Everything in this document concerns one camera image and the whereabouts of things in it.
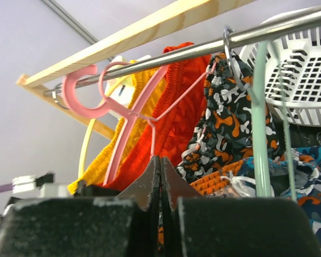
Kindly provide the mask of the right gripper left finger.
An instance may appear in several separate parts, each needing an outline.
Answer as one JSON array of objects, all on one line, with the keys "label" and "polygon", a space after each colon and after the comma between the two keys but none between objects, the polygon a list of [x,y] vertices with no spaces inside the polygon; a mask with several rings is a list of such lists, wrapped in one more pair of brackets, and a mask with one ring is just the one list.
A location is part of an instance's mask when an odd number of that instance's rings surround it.
[{"label": "right gripper left finger", "polygon": [[130,224],[127,256],[156,256],[160,197],[160,158],[154,156],[143,174],[117,195],[130,199],[135,211]]}]

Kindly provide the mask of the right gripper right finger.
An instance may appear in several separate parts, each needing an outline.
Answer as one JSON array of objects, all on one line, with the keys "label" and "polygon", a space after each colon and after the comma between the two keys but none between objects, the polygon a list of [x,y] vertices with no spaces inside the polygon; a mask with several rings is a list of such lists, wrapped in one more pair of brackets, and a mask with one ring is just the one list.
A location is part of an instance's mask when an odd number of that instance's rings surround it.
[{"label": "right gripper right finger", "polygon": [[170,160],[160,160],[164,255],[203,256],[203,197],[175,171]]}]

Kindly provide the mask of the mint green hanger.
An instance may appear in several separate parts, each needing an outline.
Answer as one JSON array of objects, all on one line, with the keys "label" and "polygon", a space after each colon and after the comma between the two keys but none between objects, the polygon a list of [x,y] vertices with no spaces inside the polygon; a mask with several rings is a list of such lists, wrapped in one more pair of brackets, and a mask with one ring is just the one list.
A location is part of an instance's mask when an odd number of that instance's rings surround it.
[{"label": "mint green hanger", "polygon": [[251,97],[251,121],[253,126],[253,153],[254,153],[254,175],[255,179],[243,176],[234,176],[232,173],[228,177],[222,176],[222,179],[227,179],[237,194],[241,197],[250,197],[251,195],[246,190],[244,182],[252,183],[256,186],[257,197],[273,197],[272,186],[270,183],[270,173],[268,164],[268,151],[266,147],[266,128],[265,128],[265,65],[268,45],[273,48],[276,57],[279,57],[276,46],[271,41],[262,41],[259,44],[255,68],[254,82],[252,86],[244,86],[241,83],[239,75],[232,61],[230,51],[229,35],[233,32],[228,26],[224,27],[223,42],[224,51],[227,58],[228,67],[231,74],[236,79],[236,84],[243,90],[246,90]]}]

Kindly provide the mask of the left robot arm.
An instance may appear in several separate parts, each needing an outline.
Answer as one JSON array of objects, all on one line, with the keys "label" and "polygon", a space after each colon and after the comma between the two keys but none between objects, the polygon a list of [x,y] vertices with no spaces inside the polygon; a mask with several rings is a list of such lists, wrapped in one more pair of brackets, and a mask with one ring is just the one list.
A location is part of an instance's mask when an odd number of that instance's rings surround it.
[{"label": "left robot arm", "polygon": [[13,178],[11,183],[0,185],[0,193],[11,191],[14,194],[29,192],[33,190],[40,191],[41,198],[83,198],[92,196],[117,196],[120,191],[104,188],[98,185],[87,185],[84,180],[79,182],[75,193],[71,195],[64,184],[55,183],[55,173],[48,172],[43,176],[34,175],[20,176]]}]

